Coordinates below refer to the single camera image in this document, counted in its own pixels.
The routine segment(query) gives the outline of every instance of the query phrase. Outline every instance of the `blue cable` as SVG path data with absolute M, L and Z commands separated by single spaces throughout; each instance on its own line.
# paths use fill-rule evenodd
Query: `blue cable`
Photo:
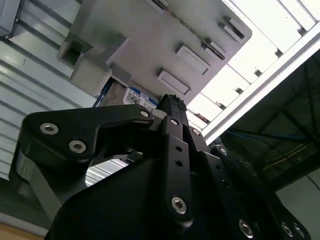
M 106 84 L 104 85 L 104 87 L 102 88 L 100 95 L 98 96 L 95 103 L 93 104 L 92 106 L 93 108 L 99 107 L 99 105 L 101 104 L 102 100 L 106 96 L 107 92 L 109 91 L 113 83 L 114 83 L 114 80 L 112 78 L 109 78 Z
M 264 137 L 264 136 L 250 136 L 250 135 L 245 135 L 245 134 L 239 134 L 239 133 L 235 133 L 235 132 L 232 132 L 232 131 L 227 131 L 227 133 L 229 134 L 232 134 L 232 135 L 235 135 L 237 137 L 240 137 L 240 138 L 244 138 L 244 139 L 267 139 L 268 137 Z M 290 138 L 290 139 L 305 139 L 306 137 L 305 136 L 298 136 L 298 135 L 271 135 L 271 136 L 274 136 L 274 137 L 282 137 L 282 138 Z

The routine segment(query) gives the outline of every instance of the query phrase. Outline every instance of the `metal plate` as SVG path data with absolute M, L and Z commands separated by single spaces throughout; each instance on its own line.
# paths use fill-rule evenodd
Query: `metal plate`
M 251 30 L 220 0 L 172 0 L 167 6 L 202 38 L 210 38 L 227 56 L 225 60 L 212 57 L 201 47 L 202 42 L 168 11 L 160 13 L 144 0 L 84 0 L 71 27 L 71 33 L 87 44 L 103 51 L 118 33 L 129 38 L 128 44 L 114 62 L 132 75 L 132 80 L 160 97 L 177 94 L 188 104 L 220 71 L 229 59 L 251 37 Z M 219 27 L 223 16 L 235 19 L 245 35 L 236 42 Z M 176 55 L 185 44 L 210 65 L 202 75 Z M 173 91 L 157 75 L 166 69 L 191 88 L 186 95 Z

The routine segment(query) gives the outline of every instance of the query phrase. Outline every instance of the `ceiling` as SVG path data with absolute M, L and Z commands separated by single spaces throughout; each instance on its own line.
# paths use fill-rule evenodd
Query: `ceiling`
M 221 136 L 252 175 L 278 190 L 320 164 L 320 51 Z

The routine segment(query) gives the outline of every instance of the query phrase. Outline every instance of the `screw head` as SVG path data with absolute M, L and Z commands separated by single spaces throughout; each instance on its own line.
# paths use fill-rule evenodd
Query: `screw head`
M 193 129 L 192 129 L 192 132 L 193 132 L 195 135 L 200 136 L 200 132 L 199 132 L 197 129 L 193 128 Z
M 174 125 L 178 125 L 179 123 L 177 122 L 177 120 L 171 118 L 171 122 L 174 124 Z
M 251 227 L 242 219 L 239 220 L 239 228 L 248 239 L 254 238 L 254 232 Z
M 285 224 L 284 222 L 281 224 L 282 229 L 284 230 L 284 232 L 290 237 L 292 238 L 294 236 L 294 233 L 291 231 L 291 229 L 287 226 L 287 224 Z
M 69 148 L 72 152 L 81 154 L 87 149 L 87 146 L 83 141 L 72 140 L 71 142 L 69 142 Z
M 149 113 L 147 113 L 146 111 L 141 110 L 140 113 L 144 117 L 149 117 Z
M 224 148 L 221 147 L 220 151 L 222 152 L 223 155 L 225 155 L 225 156 L 228 155 L 227 151 Z
M 300 234 L 301 237 L 303 237 L 303 238 L 306 237 L 304 231 L 302 231 L 301 228 L 298 227 L 298 225 L 297 225 L 296 223 L 294 224 L 294 229 L 296 230 L 296 232 L 297 232 L 298 234 Z
M 51 122 L 45 122 L 40 125 L 40 130 L 42 133 L 47 135 L 55 135 L 59 132 L 57 125 Z
M 178 196 L 174 196 L 172 198 L 171 205 L 178 214 L 185 214 L 187 212 L 187 205 L 185 201 Z

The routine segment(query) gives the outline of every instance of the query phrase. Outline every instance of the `bolt hole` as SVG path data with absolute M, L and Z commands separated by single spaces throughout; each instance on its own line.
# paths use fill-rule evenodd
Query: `bolt hole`
M 174 204 L 179 208 L 179 209 L 182 209 L 184 206 L 183 204 L 179 201 L 179 200 L 175 200 L 174 201 Z
M 183 163 L 179 160 L 175 160 L 175 164 L 177 164 L 179 167 L 183 166 Z
M 177 151 L 179 151 L 179 152 L 182 152 L 182 148 L 179 147 L 179 146 L 175 146 L 175 149 L 176 149 Z
M 75 149 L 78 149 L 78 150 L 82 149 L 82 145 L 79 144 L 79 143 L 73 144 L 73 147 L 74 147 Z
M 226 188 L 229 188 L 229 184 L 227 183 L 227 181 L 222 180 L 222 184 L 223 184 Z
M 48 131 L 48 132 L 53 132 L 53 131 L 55 130 L 55 129 L 54 129 L 52 126 L 50 126 L 50 125 L 45 126 L 44 129 L 45 129 L 46 131 Z

